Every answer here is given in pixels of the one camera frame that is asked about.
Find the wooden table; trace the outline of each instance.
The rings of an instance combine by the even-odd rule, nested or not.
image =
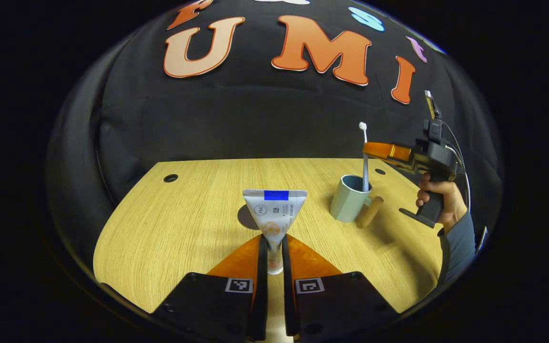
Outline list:
[[[329,214],[340,177],[361,174],[362,159],[235,159],[161,162],[120,202],[94,251],[94,275],[152,313],[188,272],[207,273],[261,234],[238,222],[244,189],[305,189],[308,198],[289,234],[343,273],[360,271],[398,312],[436,285],[442,250],[435,229],[399,212],[416,211],[418,187],[370,159],[371,198],[384,203],[372,223],[338,222]],[[163,182],[177,174],[174,182]],[[267,342],[285,335],[283,274],[268,276]]]

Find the person's hand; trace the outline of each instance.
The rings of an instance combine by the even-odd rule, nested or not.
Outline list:
[[[444,232],[448,233],[455,224],[467,213],[467,206],[459,188],[454,182],[430,182],[431,175],[423,174],[423,180],[418,183],[420,190],[417,194],[417,206],[421,207],[429,201],[427,191],[440,193],[444,196],[444,208],[437,222],[444,225]]]

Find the purple letter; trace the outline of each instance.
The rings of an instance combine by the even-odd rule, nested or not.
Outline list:
[[[410,41],[412,42],[412,47],[414,48],[414,52],[417,53],[417,56],[419,59],[421,59],[421,61],[424,61],[424,63],[427,63],[427,59],[425,58],[425,56],[423,56],[423,48],[421,48],[420,45],[418,45],[417,41],[406,36],[407,39],[410,39]]]

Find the light blue cup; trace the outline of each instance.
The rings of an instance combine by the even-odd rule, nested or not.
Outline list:
[[[357,217],[362,206],[372,204],[372,200],[368,198],[372,184],[368,183],[368,191],[362,192],[363,184],[363,179],[357,175],[345,175],[340,178],[334,199],[329,206],[329,213],[334,219],[348,223]]]

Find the toothbrush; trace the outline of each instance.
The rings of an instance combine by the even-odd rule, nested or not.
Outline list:
[[[363,121],[359,123],[359,129],[364,131],[364,144],[368,143],[368,135],[366,135],[366,130],[368,129],[368,126]],[[368,155],[364,154],[364,185],[362,187],[362,190],[364,192],[368,191]]]

